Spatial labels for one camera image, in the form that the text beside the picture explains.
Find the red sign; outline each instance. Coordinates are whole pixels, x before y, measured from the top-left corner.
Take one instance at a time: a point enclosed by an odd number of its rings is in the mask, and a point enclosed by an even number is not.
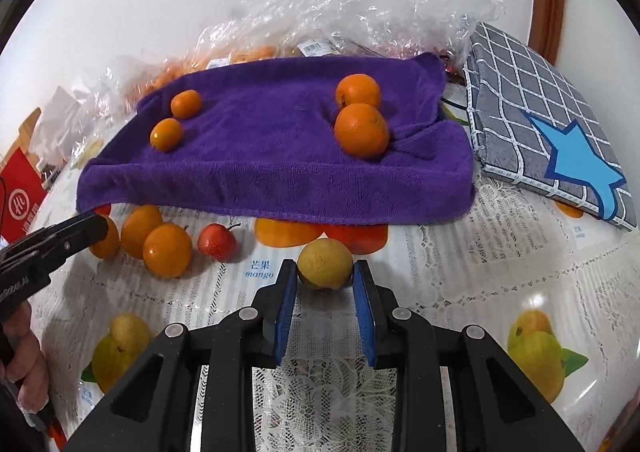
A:
[[[47,193],[40,184],[40,176],[20,149],[9,158],[0,176],[4,180],[4,188],[0,185],[3,189],[0,198],[4,200],[0,235],[13,243],[27,234]]]

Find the lace tablecloth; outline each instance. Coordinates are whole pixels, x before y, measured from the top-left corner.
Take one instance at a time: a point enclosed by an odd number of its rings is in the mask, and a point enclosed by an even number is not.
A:
[[[74,214],[78,175],[60,175],[34,228]],[[553,407],[595,451],[640,385],[638,234],[589,215],[573,219],[550,200],[491,179],[477,177],[476,185],[476,202],[463,219],[389,227],[387,244],[366,256],[373,276],[434,325],[460,330],[477,323],[503,345],[520,312],[543,309],[562,346],[589,359],[565,380]],[[116,205],[111,216],[121,226],[132,209]],[[254,219],[162,211],[194,239],[208,223],[241,223],[243,259],[221,264],[196,256],[184,279],[160,281],[122,252],[98,262],[84,251],[54,272],[52,285],[33,298],[33,325],[68,434],[100,397],[94,384],[79,379],[114,315],[134,311],[155,331],[174,321],[190,328],[217,323],[250,304],[260,286],[275,280],[282,260],[302,249],[261,245]],[[445,369],[443,384],[447,393]],[[257,448],[386,452],[394,399],[394,372],[373,371],[362,356],[351,290],[300,288],[282,367],[254,369]],[[448,448],[455,450],[447,396],[446,405]]]

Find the gray checkered cloth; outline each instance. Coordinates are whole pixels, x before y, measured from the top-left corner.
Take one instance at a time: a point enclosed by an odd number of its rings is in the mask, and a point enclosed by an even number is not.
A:
[[[582,95],[539,54],[497,28],[480,23],[471,43],[465,65],[467,111],[474,152],[484,172],[597,215],[591,187],[545,177],[552,148],[523,114],[559,129],[576,120],[594,153],[620,170]],[[614,196],[616,212],[609,222],[635,228],[627,185],[615,188]]]

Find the human hand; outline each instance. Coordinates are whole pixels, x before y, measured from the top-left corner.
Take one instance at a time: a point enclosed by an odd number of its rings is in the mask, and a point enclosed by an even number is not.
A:
[[[31,305],[23,302],[2,324],[4,334],[17,342],[14,359],[9,365],[0,362],[0,378],[6,375],[12,383],[23,379],[18,403],[27,412],[38,412],[49,400],[49,373],[40,343],[31,331]]]

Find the blue gripper pad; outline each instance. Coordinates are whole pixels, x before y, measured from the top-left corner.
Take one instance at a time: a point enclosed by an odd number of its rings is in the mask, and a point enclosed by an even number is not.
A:
[[[282,361],[282,357],[287,352],[287,342],[289,341],[289,329],[291,327],[291,318],[293,317],[293,306],[296,303],[296,292],[298,291],[298,274],[296,267],[292,268],[292,272],[287,277],[287,286],[282,295],[282,303],[276,318],[276,327],[274,335],[274,357],[278,365]]]
[[[367,364],[373,367],[376,362],[376,335],[373,326],[373,316],[369,306],[369,298],[364,286],[362,271],[356,264],[353,267],[353,298],[356,304],[356,315],[360,328],[360,340],[362,341],[362,351],[367,357]]]

